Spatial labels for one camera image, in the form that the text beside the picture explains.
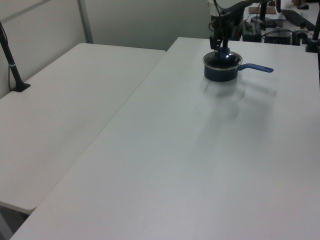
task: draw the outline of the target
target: pot handle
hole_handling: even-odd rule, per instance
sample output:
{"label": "pot handle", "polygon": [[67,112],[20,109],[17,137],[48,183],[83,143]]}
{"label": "pot handle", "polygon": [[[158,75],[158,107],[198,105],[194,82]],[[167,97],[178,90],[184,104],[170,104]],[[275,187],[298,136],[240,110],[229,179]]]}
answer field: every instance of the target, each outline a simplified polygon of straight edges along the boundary
{"label": "pot handle", "polygon": [[237,69],[239,71],[241,71],[243,69],[255,69],[255,70],[259,70],[259,71],[266,72],[266,73],[272,73],[274,71],[273,68],[256,65],[256,64],[253,64],[253,63],[242,64],[242,65],[238,66]]}

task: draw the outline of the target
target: wall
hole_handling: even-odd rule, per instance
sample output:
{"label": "wall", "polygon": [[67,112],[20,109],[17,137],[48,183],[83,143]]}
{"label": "wall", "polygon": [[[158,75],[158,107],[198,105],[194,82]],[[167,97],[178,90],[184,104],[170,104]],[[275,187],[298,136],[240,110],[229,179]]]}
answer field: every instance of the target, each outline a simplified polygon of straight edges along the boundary
{"label": "wall", "polygon": [[[23,81],[86,42],[77,0],[50,0],[2,25]],[[8,92],[8,62],[0,48],[0,98]]]}
{"label": "wall", "polygon": [[177,37],[211,35],[207,0],[85,0],[85,5],[95,44],[168,50]]}

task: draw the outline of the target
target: background desk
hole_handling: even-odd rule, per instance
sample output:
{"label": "background desk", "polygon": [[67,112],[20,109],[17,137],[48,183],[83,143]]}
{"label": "background desk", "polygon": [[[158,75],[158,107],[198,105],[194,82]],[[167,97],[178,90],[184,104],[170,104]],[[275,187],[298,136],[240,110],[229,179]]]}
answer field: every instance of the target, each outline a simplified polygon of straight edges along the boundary
{"label": "background desk", "polygon": [[12,239],[318,239],[317,56],[229,46],[274,72],[209,82],[178,38]]}
{"label": "background desk", "polygon": [[[281,9],[283,9],[283,10],[293,10],[293,11],[296,11],[297,13],[299,13],[299,14],[304,13],[303,17],[305,19],[307,19],[309,22],[311,22],[314,25],[316,25],[318,13],[319,13],[319,3],[318,2],[312,2],[312,3],[307,3],[307,4],[309,5],[309,9],[308,10],[299,10],[299,9],[297,9],[297,6],[294,5],[291,2],[291,0],[281,0]],[[258,3],[255,3],[255,4],[252,5],[252,7],[255,7],[255,6],[257,7],[258,5],[259,5]],[[251,18],[253,18],[255,16],[256,16],[256,14],[252,14],[249,17],[249,7],[245,8],[244,13],[243,13],[243,19],[244,20],[246,20],[249,17],[248,18],[248,22],[250,22]],[[276,15],[274,15],[274,14],[266,14],[265,17],[266,18],[270,18],[270,19],[286,20],[285,16],[282,13],[278,13],[278,12],[276,12]],[[289,29],[291,31],[300,30],[300,28],[298,26],[295,26],[294,24],[292,24],[289,21],[284,21],[282,28],[286,28],[286,29]]]}
{"label": "background desk", "polygon": [[0,205],[30,214],[164,55],[79,44],[0,100]]}

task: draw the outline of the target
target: black stand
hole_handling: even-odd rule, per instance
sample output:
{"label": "black stand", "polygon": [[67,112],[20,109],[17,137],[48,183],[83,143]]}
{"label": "black stand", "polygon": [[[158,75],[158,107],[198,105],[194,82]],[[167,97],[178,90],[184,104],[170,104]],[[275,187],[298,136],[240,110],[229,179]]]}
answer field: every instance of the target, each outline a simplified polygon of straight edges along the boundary
{"label": "black stand", "polygon": [[14,58],[11,54],[11,51],[8,45],[8,40],[6,38],[4,28],[2,27],[1,22],[0,22],[0,43],[1,43],[4,55],[6,57],[6,60],[8,61],[11,72],[13,74],[13,77],[15,79],[15,88],[13,88],[12,91],[21,93],[22,91],[30,87],[30,84],[24,83],[21,80],[20,74],[18,72]]}
{"label": "black stand", "polygon": [[316,19],[315,28],[311,40],[308,40],[305,51],[308,53],[317,53],[318,52],[318,37],[320,32],[320,10],[318,13],[318,18]]}
{"label": "black stand", "polygon": [[267,2],[261,3],[259,16],[254,16],[253,18],[251,18],[251,21],[250,21],[251,23],[260,24],[260,27],[264,30],[266,28],[275,28],[277,26],[277,23],[275,20],[272,20],[266,17],[267,6],[268,6]]}

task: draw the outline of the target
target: blue saucepan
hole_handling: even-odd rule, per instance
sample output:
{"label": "blue saucepan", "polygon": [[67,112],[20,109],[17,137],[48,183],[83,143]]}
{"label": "blue saucepan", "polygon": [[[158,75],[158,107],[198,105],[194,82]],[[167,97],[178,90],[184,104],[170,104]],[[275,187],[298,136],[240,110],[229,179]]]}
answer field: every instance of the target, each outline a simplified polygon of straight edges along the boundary
{"label": "blue saucepan", "polygon": [[242,57],[230,51],[220,56],[216,51],[209,52],[203,57],[204,76],[215,82],[227,82],[235,79],[238,71],[243,69],[255,69],[266,73],[272,73],[274,70],[270,67],[260,66],[252,63],[242,64]]}

